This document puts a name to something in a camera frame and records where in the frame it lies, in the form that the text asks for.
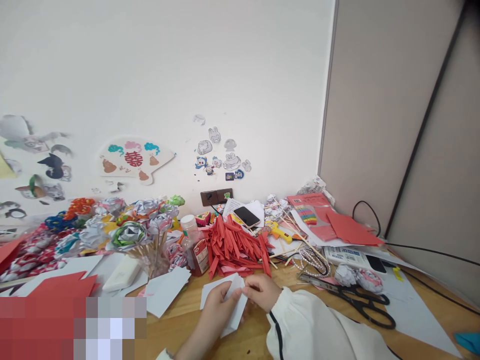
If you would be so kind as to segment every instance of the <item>person's hand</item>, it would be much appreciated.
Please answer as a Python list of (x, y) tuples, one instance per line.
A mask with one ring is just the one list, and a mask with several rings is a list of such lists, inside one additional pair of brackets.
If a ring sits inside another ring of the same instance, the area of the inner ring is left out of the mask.
[(279, 299), (282, 289), (267, 275), (254, 274), (245, 279), (245, 287), (242, 292), (266, 313), (269, 313)]
[(235, 306), (242, 295), (242, 290), (236, 289), (230, 298), (224, 301), (231, 284), (231, 281), (225, 281), (210, 291), (195, 330), (193, 330), (188, 340), (175, 354), (174, 359), (202, 359), (212, 348), (230, 320)]

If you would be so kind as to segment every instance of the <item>power socket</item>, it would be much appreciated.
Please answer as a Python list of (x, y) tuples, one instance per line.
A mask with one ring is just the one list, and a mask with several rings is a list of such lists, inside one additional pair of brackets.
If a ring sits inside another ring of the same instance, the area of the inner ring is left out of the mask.
[(202, 191), (200, 193), (201, 204), (203, 206), (225, 204), (228, 198), (233, 198), (233, 197), (234, 197), (234, 191), (232, 190), (232, 188), (213, 190), (213, 191)]

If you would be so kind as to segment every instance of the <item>white sleeve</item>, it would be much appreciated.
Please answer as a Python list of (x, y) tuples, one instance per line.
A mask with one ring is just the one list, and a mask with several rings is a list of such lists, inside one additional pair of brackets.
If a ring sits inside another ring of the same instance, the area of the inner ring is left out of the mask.
[[(305, 290), (292, 292), (284, 287), (271, 314), (281, 332), (283, 359), (397, 359), (380, 333), (356, 323), (328, 308)], [(280, 359), (277, 325), (267, 315), (271, 329), (266, 346), (275, 360)]]

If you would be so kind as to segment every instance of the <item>black scissors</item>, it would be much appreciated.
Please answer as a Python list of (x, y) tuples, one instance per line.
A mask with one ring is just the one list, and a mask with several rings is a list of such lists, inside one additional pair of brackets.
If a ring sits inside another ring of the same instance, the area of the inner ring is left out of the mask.
[[(347, 301), (350, 303), (357, 311), (363, 315), (364, 318), (368, 319), (371, 323), (384, 328), (384, 329), (395, 329), (397, 324), (395, 323), (395, 320), (393, 317), (390, 316), (390, 314), (386, 311), (383, 311), (382, 309), (379, 309), (378, 307), (375, 306), (375, 303), (382, 304), (382, 305), (388, 305), (390, 304), (390, 300), (388, 297), (385, 295), (367, 295), (364, 293), (359, 292), (357, 289), (360, 288), (360, 285), (352, 285), (350, 287), (347, 286), (338, 286), (338, 285), (333, 285), (329, 282), (323, 281), (322, 279), (310, 276), (306, 273), (301, 273), (299, 278), (306, 283), (318, 286), (319, 288), (327, 290), (330, 294), (338, 296), (339, 298), (342, 298), (343, 300)], [(366, 299), (368, 302), (363, 302), (359, 300), (355, 300), (354, 298), (351, 298), (350, 296), (346, 294), (353, 294), (359, 298)], [(370, 317), (364, 309), (370, 309), (380, 315), (382, 315), (384, 318), (388, 320), (388, 323), (383, 323), (375, 320), (374, 318)]]

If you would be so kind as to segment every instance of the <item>smartphone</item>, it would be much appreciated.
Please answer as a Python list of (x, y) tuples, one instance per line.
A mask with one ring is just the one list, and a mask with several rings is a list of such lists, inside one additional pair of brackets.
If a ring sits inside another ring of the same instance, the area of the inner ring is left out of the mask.
[(239, 207), (233, 213), (245, 224), (247, 229), (254, 227), (260, 223), (260, 219), (256, 217), (245, 206)]

